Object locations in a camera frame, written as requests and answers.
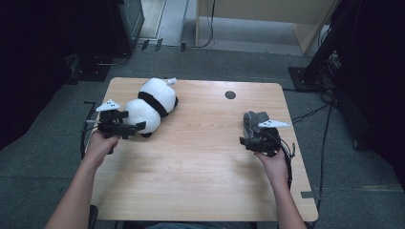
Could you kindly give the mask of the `black metal stand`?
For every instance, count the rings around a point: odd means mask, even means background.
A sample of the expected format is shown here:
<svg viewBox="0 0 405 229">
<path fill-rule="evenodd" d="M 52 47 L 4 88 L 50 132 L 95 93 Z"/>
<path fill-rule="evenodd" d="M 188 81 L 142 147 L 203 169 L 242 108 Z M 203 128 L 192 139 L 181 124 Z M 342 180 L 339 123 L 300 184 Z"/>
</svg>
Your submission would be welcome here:
<svg viewBox="0 0 405 229">
<path fill-rule="evenodd" d="M 334 51 L 338 35 L 354 25 L 353 16 L 363 0 L 343 0 L 332 15 L 332 26 L 315 56 L 305 68 L 288 67 L 288 72 L 297 92 L 323 92 L 328 87 L 323 83 L 322 68 Z"/>
</svg>

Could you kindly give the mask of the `person's right hand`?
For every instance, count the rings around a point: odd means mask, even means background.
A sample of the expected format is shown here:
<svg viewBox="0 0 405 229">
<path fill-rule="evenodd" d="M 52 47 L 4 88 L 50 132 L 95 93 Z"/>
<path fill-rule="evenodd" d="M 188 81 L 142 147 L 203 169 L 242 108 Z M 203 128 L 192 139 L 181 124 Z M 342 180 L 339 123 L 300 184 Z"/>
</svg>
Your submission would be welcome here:
<svg viewBox="0 0 405 229">
<path fill-rule="evenodd" d="M 255 153 L 255 156 L 262 162 L 266 176 L 273 188 L 288 187 L 288 169 L 285 155 L 281 150 L 273 157 L 265 156 L 263 153 Z"/>
</svg>

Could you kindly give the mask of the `black cabinet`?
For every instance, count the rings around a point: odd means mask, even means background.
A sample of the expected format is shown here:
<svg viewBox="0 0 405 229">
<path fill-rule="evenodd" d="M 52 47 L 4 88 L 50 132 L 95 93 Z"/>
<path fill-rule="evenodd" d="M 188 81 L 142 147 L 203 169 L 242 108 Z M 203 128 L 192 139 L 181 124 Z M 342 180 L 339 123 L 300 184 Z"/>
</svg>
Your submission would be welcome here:
<svg viewBox="0 0 405 229">
<path fill-rule="evenodd" d="M 131 54 L 144 23 L 140 0 L 108 0 L 113 26 L 114 53 Z"/>
</svg>

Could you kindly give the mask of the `panda plush toy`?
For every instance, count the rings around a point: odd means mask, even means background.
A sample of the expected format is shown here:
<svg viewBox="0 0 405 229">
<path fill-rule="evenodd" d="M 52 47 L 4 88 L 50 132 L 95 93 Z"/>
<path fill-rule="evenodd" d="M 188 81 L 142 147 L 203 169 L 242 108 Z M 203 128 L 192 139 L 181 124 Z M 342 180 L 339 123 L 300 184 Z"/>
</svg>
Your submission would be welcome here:
<svg viewBox="0 0 405 229">
<path fill-rule="evenodd" d="M 144 122 L 145 128 L 138 130 L 142 137 L 150 137 L 159 127 L 163 117 L 167 117 L 178 105 L 175 90 L 172 85 L 176 78 L 147 80 L 139 89 L 138 97 L 126 103 L 125 111 L 129 116 L 124 119 L 125 124 L 136 125 Z"/>
</svg>

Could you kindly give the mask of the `black curtain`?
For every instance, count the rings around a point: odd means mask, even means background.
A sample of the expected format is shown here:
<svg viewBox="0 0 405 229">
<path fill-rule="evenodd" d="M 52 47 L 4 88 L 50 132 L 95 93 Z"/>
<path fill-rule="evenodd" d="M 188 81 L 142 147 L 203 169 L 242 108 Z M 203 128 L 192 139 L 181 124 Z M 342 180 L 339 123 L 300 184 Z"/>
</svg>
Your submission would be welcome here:
<svg viewBox="0 0 405 229">
<path fill-rule="evenodd" d="M 333 43 L 336 89 L 356 146 L 388 161 L 405 191 L 405 0 L 343 0 L 354 9 Z"/>
<path fill-rule="evenodd" d="M 24 135 L 71 77 L 65 58 L 94 66 L 85 40 L 100 0 L 0 0 L 0 150 Z"/>
</svg>

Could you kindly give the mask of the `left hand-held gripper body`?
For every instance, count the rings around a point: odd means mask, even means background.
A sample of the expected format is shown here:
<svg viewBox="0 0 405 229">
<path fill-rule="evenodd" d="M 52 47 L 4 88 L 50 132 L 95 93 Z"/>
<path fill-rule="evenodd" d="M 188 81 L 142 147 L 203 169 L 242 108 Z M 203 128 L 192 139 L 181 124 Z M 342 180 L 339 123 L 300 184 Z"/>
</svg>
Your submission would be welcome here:
<svg viewBox="0 0 405 229">
<path fill-rule="evenodd" d="M 114 100 L 109 99 L 105 103 L 96 108 L 99 113 L 99 121 L 97 128 L 104 134 L 105 137 L 120 135 L 123 139 L 129 136 L 129 128 L 123 124 L 120 105 Z"/>
</svg>

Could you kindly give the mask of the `wooden cabinet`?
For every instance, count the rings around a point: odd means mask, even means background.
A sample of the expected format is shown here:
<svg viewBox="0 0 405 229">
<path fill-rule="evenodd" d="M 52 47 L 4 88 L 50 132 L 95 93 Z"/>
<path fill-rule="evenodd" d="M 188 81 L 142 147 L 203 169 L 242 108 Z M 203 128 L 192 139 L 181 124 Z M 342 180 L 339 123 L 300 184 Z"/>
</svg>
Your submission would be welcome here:
<svg viewBox="0 0 405 229">
<path fill-rule="evenodd" d="M 341 0 L 197 0 L 195 44 L 199 44 L 200 17 L 290 23 L 307 54 Z"/>
</svg>

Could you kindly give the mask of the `grey cloth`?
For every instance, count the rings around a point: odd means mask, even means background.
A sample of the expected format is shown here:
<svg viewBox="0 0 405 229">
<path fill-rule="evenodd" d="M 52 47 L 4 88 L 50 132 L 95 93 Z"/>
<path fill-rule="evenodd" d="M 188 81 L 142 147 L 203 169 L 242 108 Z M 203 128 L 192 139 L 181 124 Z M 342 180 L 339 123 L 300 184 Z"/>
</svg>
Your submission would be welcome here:
<svg viewBox="0 0 405 229">
<path fill-rule="evenodd" d="M 258 137 L 263 132 L 263 128 L 260 128 L 259 124 L 268 120 L 269 116 L 266 112 L 249 111 L 245 113 L 243 117 L 245 138 Z"/>
</svg>

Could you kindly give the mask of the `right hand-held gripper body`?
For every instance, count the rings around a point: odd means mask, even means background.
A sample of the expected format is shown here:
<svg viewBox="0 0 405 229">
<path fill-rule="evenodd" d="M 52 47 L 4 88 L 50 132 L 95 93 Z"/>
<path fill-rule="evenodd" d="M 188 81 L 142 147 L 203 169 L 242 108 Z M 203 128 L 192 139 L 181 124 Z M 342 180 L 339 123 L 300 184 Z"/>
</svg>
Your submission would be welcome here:
<svg viewBox="0 0 405 229">
<path fill-rule="evenodd" d="M 289 127 L 287 122 L 276 121 L 269 119 L 258 124 L 259 134 L 261 140 L 265 144 L 266 152 L 268 156 L 273 156 L 281 149 L 284 153 L 290 154 L 290 148 L 285 141 L 280 137 L 278 129 L 281 127 Z"/>
</svg>

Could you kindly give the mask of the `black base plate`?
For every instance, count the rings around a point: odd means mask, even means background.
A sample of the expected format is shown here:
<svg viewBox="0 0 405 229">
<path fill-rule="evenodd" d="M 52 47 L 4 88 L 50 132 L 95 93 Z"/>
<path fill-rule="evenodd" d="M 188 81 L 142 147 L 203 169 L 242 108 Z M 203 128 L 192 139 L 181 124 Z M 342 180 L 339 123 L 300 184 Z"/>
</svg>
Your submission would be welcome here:
<svg viewBox="0 0 405 229">
<path fill-rule="evenodd" d="M 73 70 L 69 79 L 70 84 L 76 84 L 78 81 L 103 82 L 110 69 L 109 66 L 87 63 L 77 55 L 73 57 L 70 67 Z"/>
</svg>

